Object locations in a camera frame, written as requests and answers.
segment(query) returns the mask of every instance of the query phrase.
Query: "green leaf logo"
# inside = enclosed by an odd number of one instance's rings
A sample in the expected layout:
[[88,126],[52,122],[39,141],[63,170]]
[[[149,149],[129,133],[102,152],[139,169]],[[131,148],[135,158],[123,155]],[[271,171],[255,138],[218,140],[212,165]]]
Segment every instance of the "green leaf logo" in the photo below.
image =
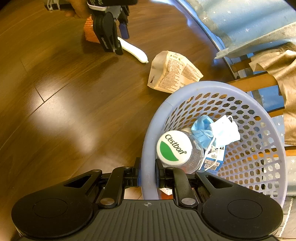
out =
[[175,157],[175,155],[173,154],[172,150],[170,149],[170,147],[168,146],[168,144],[166,144],[165,142],[161,141],[160,143],[160,153],[162,154],[162,156],[169,160],[169,161],[178,161],[179,159]]

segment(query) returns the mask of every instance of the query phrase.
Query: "white face mask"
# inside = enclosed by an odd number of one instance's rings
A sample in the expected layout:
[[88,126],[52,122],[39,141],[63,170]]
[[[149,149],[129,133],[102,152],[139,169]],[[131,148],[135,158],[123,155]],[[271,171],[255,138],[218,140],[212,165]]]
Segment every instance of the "white face mask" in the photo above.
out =
[[224,147],[234,141],[240,140],[240,133],[238,131],[238,126],[234,122],[233,117],[231,115],[222,116],[219,120],[215,121],[214,123],[211,123],[210,128],[214,137],[205,151],[204,159],[200,168],[202,167],[207,154],[211,150],[211,147],[214,141],[215,141],[215,147],[219,148],[219,147]]

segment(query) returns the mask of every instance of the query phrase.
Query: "screw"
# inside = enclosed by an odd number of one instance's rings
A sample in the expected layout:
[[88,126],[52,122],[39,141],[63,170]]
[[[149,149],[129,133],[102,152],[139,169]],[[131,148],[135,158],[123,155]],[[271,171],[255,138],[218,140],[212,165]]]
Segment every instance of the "screw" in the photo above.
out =
[[112,205],[113,203],[115,203],[115,201],[113,198],[106,197],[106,198],[101,199],[100,203],[108,206],[108,205]]
[[193,198],[186,197],[181,200],[181,203],[183,203],[185,205],[193,205],[196,203],[196,201]]

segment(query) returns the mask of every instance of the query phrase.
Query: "black device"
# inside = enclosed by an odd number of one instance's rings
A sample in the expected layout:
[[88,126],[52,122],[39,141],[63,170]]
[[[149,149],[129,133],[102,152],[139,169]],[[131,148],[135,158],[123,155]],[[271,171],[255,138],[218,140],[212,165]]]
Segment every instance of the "black device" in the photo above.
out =
[[[138,0],[87,0],[92,11],[93,29],[105,52],[122,55],[123,50],[118,40],[116,21],[123,39],[129,39],[128,16],[129,5],[137,4]],[[44,0],[47,10],[73,10],[66,0]]]
[[277,240],[280,205],[209,172],[185,174],[156,159],[157,186],[172,188],[173,199],[123,199],[140,186],[140,166],[137,158],[112,173],[91,170],[21,198],[11,214],[21,240]]

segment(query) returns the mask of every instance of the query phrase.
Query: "paper bag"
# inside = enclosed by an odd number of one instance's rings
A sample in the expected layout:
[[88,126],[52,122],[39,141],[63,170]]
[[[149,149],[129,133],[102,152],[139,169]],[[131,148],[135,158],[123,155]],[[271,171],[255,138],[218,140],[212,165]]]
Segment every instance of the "paper bag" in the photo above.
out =
[[162,51],[153,59],[148,79],[152,89],[173,93],[190,83],[198,82],[202,73],[186,57]]

